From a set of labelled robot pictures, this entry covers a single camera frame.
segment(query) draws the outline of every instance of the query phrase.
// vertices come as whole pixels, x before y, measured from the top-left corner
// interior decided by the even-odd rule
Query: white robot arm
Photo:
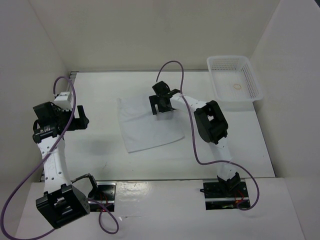
[[[69,92],[62,92],[54,102],[33,107],[38,118],[33,124],[33,141],[38,145],[43,158],[50,154],[43,164],[44,194],[36,200],[36,207],[55,229],[90,213],[87,197],[70,180],[65,158],[65,140],[62,138],[49,153],[71,117],[71,98]],[[79,118],[72,118],[67,131],[84,130],[88,126],[89,120],[83,106],[78,105],[77,110]]]
[[[173,111],[175,109],[188,113],[185,101],[177,89],[170,90],[169,86],[160,81],[153,90],[156,95],[150,96],[152,113],[157,114]],[[228,123],[216,101],[200,101],[184,95],[191,112],[194,114],[197,130],[201,138],[209,143],[215,160],[231,160],[227,145]]]

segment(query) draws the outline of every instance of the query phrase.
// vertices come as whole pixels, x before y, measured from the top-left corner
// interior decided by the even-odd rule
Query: plastic basket
[[[210,56],[206,60],[216,99],[254,102],[263,98],[250,61],[245,56]]]

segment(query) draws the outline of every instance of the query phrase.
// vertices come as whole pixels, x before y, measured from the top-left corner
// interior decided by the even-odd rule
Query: white towel
[[[175,111],[152,114],[148,93],[118,98],[118,120],[128,153],[173,143],[185,137]]]

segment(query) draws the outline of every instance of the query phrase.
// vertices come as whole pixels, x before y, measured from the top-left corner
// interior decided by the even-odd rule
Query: purple cable
[[[96,204],[98,204],[103,210],[105,210],[110,216],[111,216],[111,218],[114,220],[114,222],[115,222],[115,224],[116,224],[116,230],[115,231],[108,231],[108,230],[106,230],[103,226],[102,226],[102,222],[101,222],[101,215],[102,215],[102,211],[100,212],[100,214],[99,214],[99,225],[100,225],[100,228],[104,231],[104,232],[106,232],[107,234],[116,234],[118,231],[119,231],[119,223],[118,223],[118,221],[117,221],[117,219],[115,218],[115,216],[113,216],[113,214],[102,204],[102,203],[100,203],[100,202],[98,202],[98,201],[96,201],[96,200],[94,200],[94,199],[92,199],[92,198],[88,198],[88,200],[89,201],[91,201],[91,202],[94,202],[94,203],[96,203]]]
[[[179,62],[179,61],[176,61],[176,60],[172,60],[172,61],[168,61],[166,62],[159,70],[159,73],[158,73],[158,76],[156,77],[156,81],[155,82],[158,82],[158,79],[159,79],[159,75],[162,71],[162,69],[169,63],[177,63],[180,65],[181,67],[181,71],[182,71],[182,78],[181,78],[181,85],[180,85],[180,94],[181,94],[181,97],[186,105],[186,108],[188,110],[188,115],[189,115],[189,119],[190,119],[190,124],[191,124],[191,134],[192,134],[192,145],[193,145],[193,152],[194,152],[194,157],[195,157],[195,160],[197,161],[198,164],[200,165],[211,165],[211,164],[218,164],[218,163],[226,163],[226,164],[231,164],[231,165],[234,165],[234,166],[237,166],[239,168],[241,168],[242,170],[244,170],[249,176],[250,178],[252,178],[255,186],[256,186],[256,191],[257,191],[257,195],[256,195],[256,200],[255,202],[248,208],[240,208],[239,207],[239,204],[241,204],[241,202],[239,202],[236,207],[242,211],[248,211],[250,209],[252,209],[259,201],[259,198],[260,198],[260,189],[259,189],[259,186],[258,186],[258,183],[257,181],[255,180],[254,176],[252,176],[252,174],[247,170],[245,169],[243,166],[235,163],[235,162],[232,162],[232,161],[226,161],[226,160],[217,160],[217,161],[210,161],[210,162],[201,162],[198,158],[198,154],[197,154],[197,147],[196,147],[196,136],[195,136],[195,128],[194,128],[194,121],[192,119],[192,113],[191,113],[191,109],[189,107],[189,104],[185,98],[185,96],[183,95],[183,92],[182,92],[182,87],[183,87],[183,83],[184,83],[184,67],[182,66],[182,64]]]

